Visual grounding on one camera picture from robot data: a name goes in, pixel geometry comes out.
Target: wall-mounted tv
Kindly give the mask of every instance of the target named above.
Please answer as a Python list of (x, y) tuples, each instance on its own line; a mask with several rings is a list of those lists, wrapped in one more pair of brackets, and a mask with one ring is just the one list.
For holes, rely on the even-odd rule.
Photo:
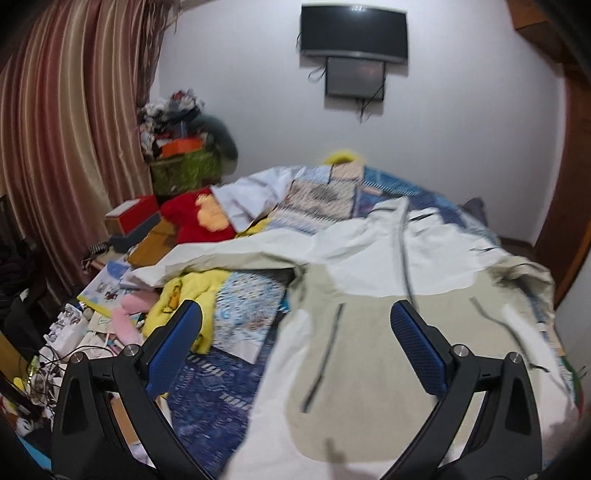
[(363, 5), (302, 5), (301, 54), (408, 63), (406, 13)]

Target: yellow garment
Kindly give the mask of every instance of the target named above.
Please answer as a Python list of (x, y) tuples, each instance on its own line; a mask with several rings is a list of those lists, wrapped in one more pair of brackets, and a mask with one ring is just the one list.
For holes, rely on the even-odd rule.
[(339, 163), (351, 163), (353, 161), (358, 161), (361, 163), (365, 163), (363, 158), (361, 158), (357, 153), (351, 150), (339, 150), (338, 152), (333, 153), (330, 157), (322, 162), (323, 165), (338, 165)]
[(209, 352), (213, 343), (213, 308), (216, 303), (216, 295), (229, 275), (229, 271), (215, 269), (200, 273), (188, 273), (170, 280), (164, 286), (159, 301), (146, 317), (142, 335), (146, 338), (149, 337), (157, 327), (166, 325), (183, 301), (194, 300), (201, 307), (203, 325), (191, 350), (195, 353)]
[(263, 220), (259, 220), (257, 223), (253, 223), (247, 230), (244, 230), (241, 233), (236, 234), (236, 238), (240, 238), (242, 236), (251, 236), (255, 233), (261, 233), (262, 230), (269, 225), (271, 219), (269, 217), (263, 218)]

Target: red box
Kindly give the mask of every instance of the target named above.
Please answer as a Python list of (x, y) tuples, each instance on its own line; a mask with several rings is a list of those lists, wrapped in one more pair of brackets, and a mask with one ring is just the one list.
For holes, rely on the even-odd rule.
[(158, 210), (154, 195), (128, 200), (105, 215), (105, 226), (110, 235), (127, 235)]

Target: television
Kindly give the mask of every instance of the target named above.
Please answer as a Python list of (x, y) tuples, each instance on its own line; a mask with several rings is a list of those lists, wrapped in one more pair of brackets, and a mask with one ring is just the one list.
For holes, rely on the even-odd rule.
[(362, 5), (302, 5), (305, 56), (408, 63), (406, 13)]
[(377, 60), (329, 57), (326, 61), (326, 96), (382, 102), (385, 63)]

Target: pink sock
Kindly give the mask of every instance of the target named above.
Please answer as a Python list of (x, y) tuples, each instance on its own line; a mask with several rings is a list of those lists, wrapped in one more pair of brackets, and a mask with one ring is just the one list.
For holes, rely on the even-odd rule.
[(159, 298), (160, 295), (154, 291), (137, 290), (121, 299), (121, 307), (130, 315), (145, 313), (150, 311)]
[(113, 309), (111, 315), (113, 330), (121, 343), (124, 345), (129, 345), (130, 343), (142, 344), (141, 334), (137, 331), (124, 309), (120, 307)]

